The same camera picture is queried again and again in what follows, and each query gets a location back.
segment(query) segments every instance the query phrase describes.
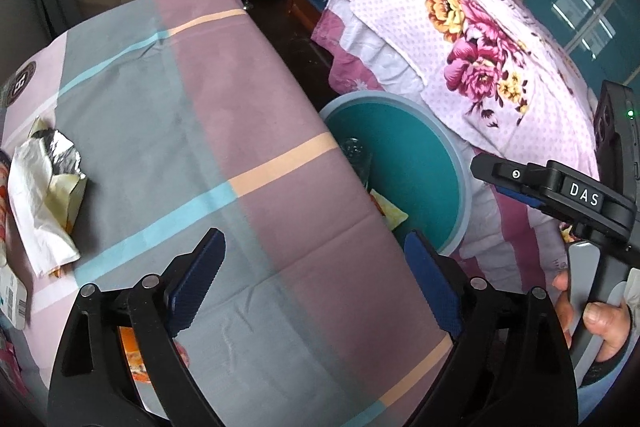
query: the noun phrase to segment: aluminum foil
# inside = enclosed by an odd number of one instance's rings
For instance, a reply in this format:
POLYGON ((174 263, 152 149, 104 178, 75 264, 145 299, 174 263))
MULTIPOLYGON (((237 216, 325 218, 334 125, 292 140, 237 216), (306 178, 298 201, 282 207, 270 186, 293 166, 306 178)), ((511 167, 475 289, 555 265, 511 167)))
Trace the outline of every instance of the aluminum foil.
POLYGON ((44 149, 51 160, 53 175, 77 174, 84 179, 84 172, 80 170, 80 153, 71 140, 56 129, 42 129, 31 135, 32 138, 42 138, 44 149))

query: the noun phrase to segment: wooden bed frame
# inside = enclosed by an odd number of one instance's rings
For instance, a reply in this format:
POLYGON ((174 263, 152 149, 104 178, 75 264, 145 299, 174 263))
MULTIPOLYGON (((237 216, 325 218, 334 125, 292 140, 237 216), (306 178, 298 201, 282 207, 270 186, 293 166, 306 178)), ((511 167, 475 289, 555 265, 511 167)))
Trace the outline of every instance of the wooden bed frame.
POLYGON ((308 0, 287 0, 287 15, 298 19, 311 33, 322 14, 308 0))

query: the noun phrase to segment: floor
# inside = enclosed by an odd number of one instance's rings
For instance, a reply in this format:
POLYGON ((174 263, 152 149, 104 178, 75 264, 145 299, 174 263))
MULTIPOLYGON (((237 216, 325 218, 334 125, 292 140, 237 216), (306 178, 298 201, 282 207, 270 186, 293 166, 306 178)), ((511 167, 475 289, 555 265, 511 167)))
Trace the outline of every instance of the floor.
POLYGON ((338 96, 327 79, 332 56, 311 41, 309 32, 287 16, 287 0, 250 0, 249 10, 260 31, 276 49, 287 68, 317 110, 338 96))

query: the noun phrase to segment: polka dot fabric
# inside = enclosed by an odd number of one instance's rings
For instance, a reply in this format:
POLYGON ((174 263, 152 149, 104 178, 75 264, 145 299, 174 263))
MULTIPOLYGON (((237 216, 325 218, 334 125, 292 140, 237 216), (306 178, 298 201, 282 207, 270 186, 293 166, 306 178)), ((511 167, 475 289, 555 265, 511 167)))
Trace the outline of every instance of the polka dot fabric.
POLYGON ((593 94, 519 0, 349 1, 421 78, 423 101, 472 146, 598 177, 593 94))

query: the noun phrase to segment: yellow flower pattern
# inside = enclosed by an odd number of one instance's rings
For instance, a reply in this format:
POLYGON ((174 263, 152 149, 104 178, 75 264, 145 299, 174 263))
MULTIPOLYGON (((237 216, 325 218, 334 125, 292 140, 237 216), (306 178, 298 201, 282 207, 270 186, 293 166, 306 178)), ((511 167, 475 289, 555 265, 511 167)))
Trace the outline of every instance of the yellow flower pattern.
POLYGON ((498 83, 498 93, 511 103, 519 103, 522 98, 522 75, 519 71, 511 71, 505 80, 498 83))
POLYGON ((444 39, 455 42, 462 33, 465 13, 460 0, 425 0, 429 20, 444 39))

